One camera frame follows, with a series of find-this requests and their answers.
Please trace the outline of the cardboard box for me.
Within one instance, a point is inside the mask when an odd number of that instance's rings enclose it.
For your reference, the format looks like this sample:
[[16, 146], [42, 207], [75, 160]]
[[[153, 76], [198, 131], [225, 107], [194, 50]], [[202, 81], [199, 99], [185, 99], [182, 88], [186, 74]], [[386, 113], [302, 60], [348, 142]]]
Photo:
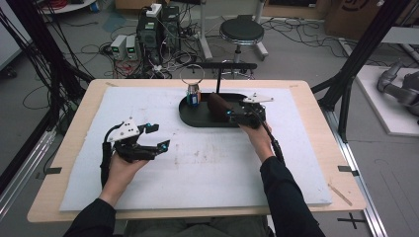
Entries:
[[324, 21], [328, 36], [359, 40], [385, 0], [331, 0]]

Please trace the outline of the brown zip pouch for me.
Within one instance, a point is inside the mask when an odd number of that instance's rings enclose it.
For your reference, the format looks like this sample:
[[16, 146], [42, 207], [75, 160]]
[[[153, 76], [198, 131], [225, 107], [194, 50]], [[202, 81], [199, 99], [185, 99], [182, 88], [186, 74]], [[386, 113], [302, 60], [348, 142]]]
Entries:
[[210, 93], [208, 96], [208, 109], [215, 121], [226, 122], [229, 120], [227, 115], [233, 107], [223, 97], [217, 93]]

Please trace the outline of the black oval tray with hanger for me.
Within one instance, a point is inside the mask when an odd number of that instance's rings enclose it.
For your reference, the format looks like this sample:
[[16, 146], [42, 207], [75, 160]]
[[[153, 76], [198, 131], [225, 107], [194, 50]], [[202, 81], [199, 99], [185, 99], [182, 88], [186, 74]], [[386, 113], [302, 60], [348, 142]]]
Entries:
[[[215, 91], [210, 93], [217, 93], [223, 97], [229, 104], [232, 105], [234, 102], [242, 101], [246, 98], [245, 95], [238, 93], [221, 93], [220, 84], [221, 84], [221, 72], [223, 69], [256, 69], [257, 65], [255, 63], [229, 63], [229, 62], [200, 62], [197, 63], [201, 65], [203, 69], [211, 68], [218, 70], [217, 82], [215, 86]], [[208, 109], [208, 96], [210, 93], [203, 93], [201, 91], [201, 101], [197, 107], [190, 107], [186, 102], [186, 97], [183, 98], [179, 104], [179, 115], [183, 123], [193, 126], [193, 127], [238, 127], [239, 124], [226, 122], [215, 121]], [[232, 109], [236, 113], [241, 111], [241, 108], [238, 110]]]

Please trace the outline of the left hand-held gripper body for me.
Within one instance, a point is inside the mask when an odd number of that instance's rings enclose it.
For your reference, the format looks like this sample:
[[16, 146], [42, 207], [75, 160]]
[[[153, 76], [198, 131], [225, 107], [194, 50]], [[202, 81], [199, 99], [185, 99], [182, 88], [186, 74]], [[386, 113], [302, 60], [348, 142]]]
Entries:
[[154, 160], [159, 154], [153, 152], [155, 146], [143, 146], [137, 143], [141, 134], [133, 118], [114, 125], [106, 133], [106, 161], [116, 151], [124, 160], [132, 163], [136, 160]]

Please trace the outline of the white round table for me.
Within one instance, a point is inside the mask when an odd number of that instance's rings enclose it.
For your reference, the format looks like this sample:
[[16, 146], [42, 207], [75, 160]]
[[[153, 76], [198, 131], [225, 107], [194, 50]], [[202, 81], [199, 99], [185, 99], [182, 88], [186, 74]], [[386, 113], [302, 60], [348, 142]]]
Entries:
[[82, 3], [71, 4], [70, 2], [67, 2], [67, 4], [65, 6], [57, 5], [57, 6], [50, 6], [50, 7], [47, 6], [46, 2], [43, 2], [41, 10], [45, 14], [68, 13], [68, 12], [80, 10], [80, 9], [83, 9], [83, 8], [86, 8], [86, 7], [90, 7], [92, 4], [95, 4], [96, 2], [97, 2], [97, 0], [83, 0]]

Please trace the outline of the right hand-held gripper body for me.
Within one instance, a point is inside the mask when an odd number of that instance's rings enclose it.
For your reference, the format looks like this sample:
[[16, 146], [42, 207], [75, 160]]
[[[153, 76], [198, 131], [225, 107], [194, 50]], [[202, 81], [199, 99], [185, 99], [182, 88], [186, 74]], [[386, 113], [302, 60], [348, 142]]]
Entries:
[[254, 93], [239, 102], [241, 111], [234, 114], [234, 120], [238, 124], [249, 126], [253, 129], [258, 128], [266, 120], [266, 112], [263, 103], [273, 102], [273, 97], [268, 97]]

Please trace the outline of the key bunch with coloured tags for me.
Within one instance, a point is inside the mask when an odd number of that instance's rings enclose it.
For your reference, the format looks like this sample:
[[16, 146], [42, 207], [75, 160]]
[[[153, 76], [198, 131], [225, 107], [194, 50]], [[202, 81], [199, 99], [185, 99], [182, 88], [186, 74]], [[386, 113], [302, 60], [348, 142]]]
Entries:
[[[188, 82], [183, 76], [182, 72], [186, 69], [192, 69], [195, 71], [196, 69], [200, 69], [202, 71], [202, 76], [200, 79], [197, 79], [194, 82]], [[190, 107], [197, 107], [201, 101], [201, 90], [200, 90], [200, 83], [204, 80], [206, 73], [201, 65], [197, 63], [188, 64], [185, 66], [179, 73], [181, 81], [188, 86], [187, 94], [186, 94], [186, 102]]]

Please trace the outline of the person's right hand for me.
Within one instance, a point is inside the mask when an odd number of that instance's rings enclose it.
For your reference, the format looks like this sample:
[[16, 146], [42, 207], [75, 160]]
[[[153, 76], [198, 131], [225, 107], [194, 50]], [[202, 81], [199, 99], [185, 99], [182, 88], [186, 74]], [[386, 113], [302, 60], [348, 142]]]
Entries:
[[248, 135], [248, 138], [262, 163], [274, 156], [271, 139], [263, 126], [251, 128], [249, 126], [241, 125], [240, 128]]

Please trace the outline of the thin wooden strip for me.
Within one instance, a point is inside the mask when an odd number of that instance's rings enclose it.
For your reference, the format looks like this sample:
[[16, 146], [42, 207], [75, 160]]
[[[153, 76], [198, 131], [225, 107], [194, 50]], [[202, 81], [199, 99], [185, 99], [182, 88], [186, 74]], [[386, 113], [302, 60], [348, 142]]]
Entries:
[[347, 205], [352, 206], [353, 203], [346, 198], [339, 190], [337, 190], [334, 186], [328, 184], [328, 187], [332, 192], [334, 192], [339, 198], [341, 198]]

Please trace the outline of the black computer tower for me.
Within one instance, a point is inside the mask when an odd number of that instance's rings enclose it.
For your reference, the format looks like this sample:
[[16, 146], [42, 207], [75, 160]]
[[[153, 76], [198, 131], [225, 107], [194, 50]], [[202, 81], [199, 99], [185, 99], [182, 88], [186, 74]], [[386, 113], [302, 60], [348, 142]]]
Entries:
[[179, 36], [179, 19], [180, 9], [178, 6], [165, 6], [162, 9], [161, 21], [163, 25], [163, 35], [166, 42], [166, 47], [172, 52], [179, 50], [180, 36]]
[[160, 45], [162, 43], [161, 24], [157, 17], [148, 16], [151, 7], [143, 7], [139, 13], [136, 35], [142, 51], [144, 62], [160, 64]]

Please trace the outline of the white desk leg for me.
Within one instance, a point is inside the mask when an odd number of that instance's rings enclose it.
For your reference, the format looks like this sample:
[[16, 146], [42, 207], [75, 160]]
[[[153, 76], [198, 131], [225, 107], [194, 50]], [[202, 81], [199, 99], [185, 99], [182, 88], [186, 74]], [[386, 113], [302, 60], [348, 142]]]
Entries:
[[[254, 21], [258, 24], [261, 23], [261, 17], [262, 17], [265, 2], [266, 0], [257, 0]], [[263, 45], [261, 41], [256, 44], [256, 47], [258, 51], [260, 52], [262, 59], [265, 59], [269, 55], [267, 49], [265, 48], [265, 46]]]
[[212, 53], [206, 37], [206, 5], [207, 0], [200, 0], [200, 31], [199, 41], [206, 61], [212, 61]]

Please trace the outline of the person's legs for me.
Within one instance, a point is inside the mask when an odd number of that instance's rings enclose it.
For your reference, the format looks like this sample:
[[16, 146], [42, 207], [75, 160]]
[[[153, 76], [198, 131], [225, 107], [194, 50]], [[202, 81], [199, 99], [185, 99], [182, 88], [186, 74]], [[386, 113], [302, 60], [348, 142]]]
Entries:
[[130, 221], [124, 237], [275, 237], [266, 216], [181, 218]]

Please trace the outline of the white power adapter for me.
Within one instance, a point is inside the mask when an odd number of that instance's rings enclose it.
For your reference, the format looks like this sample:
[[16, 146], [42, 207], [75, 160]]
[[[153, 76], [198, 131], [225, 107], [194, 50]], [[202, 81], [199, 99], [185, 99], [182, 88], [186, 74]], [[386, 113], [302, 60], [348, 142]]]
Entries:
[[156, 18], [159, 15], [159, 13], [161, 12], [161, 9], [162, 9], [161, 4], [153, 3], [150, 6], [150, 9], [146, 11], [146, 16]]

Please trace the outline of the white power supply unit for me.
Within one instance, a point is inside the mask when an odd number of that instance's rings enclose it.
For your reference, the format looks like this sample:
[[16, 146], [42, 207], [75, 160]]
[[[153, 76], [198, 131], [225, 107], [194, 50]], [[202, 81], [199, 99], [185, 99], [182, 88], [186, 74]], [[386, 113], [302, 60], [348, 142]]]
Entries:
[[117, 36], [111, 43], [111, 50], [115, 60], [124, 60], [126, 58], [126, 36]]
[[138, 60], [137, 43], [135, 36], [126, 37], [126, 55], [129, 60]]

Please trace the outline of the person's left hand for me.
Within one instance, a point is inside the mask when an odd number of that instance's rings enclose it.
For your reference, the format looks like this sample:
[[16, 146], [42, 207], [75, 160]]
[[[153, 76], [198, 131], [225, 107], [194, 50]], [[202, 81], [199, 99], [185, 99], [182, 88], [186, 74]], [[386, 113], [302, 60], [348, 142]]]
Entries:
[[129, 163], [115, 152], [111, 157], [108, 181], [103, 187], [99, 199], [115, 207], [135, 174], [146, 164], [146, 160]]

